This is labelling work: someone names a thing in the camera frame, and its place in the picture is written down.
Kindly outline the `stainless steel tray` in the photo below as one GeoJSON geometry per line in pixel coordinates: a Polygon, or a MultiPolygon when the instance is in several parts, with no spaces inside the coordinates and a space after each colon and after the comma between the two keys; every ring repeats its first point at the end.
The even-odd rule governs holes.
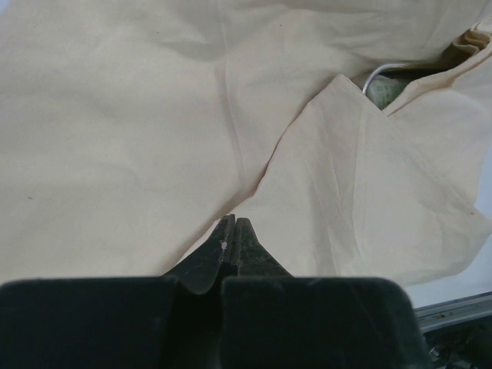
{"type": "Polygon", "coordinates": [[[370,84],[372,81],[378,76],[381,75],[382,73],[390,70],[396,70],[396,69],[402,69],[406,68],[408,66],[408,63],[402,63],[402,62],[393,62],[393,63],[387,63],[384,65],[381,65],[374,69],[367,77],[366,81],[363,84],[363,87],[361,89],[362,93],[364,95],[367,94],[367,90],[369,89],[370,84]]]}

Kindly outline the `green printed gauze bag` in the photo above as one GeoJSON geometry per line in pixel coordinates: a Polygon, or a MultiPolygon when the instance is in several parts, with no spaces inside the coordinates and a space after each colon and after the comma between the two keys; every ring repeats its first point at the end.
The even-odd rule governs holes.
{"type": "Polygon", "coordinates": [[[365,95],[377,108],[383,110],[402,93],[410,82],[407,79],[378,75],[368,85],[365,95]]]}

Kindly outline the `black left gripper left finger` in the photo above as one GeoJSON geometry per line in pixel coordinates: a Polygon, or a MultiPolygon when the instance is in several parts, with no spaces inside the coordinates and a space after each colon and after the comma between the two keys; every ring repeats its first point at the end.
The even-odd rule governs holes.
{"type": "Polygon", "coordinates": [[[235,218],[157,277],[11,281],[3,368],[217,368],[219,290],[235,218]]]}

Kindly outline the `beige cloth drape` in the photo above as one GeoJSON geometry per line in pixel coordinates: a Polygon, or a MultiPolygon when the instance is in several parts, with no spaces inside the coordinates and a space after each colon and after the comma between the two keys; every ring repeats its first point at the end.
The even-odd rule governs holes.
{"type": "Polygon", "coordinates": [[[431,281],[490,140],[489,1],[12,1],[1,279],[160,274],[233,212],[294,275],[431,281]]]}

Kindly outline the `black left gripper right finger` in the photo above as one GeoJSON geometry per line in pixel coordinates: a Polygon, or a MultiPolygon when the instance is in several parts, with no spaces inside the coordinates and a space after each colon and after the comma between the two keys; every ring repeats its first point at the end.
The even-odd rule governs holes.
{"type": "Polygon", "coordinates": [[[381,278],[260,275],[246,218],[234,230],[238,272],[221,286],[224,368],[429,368],[409,297],[381,278]]]}

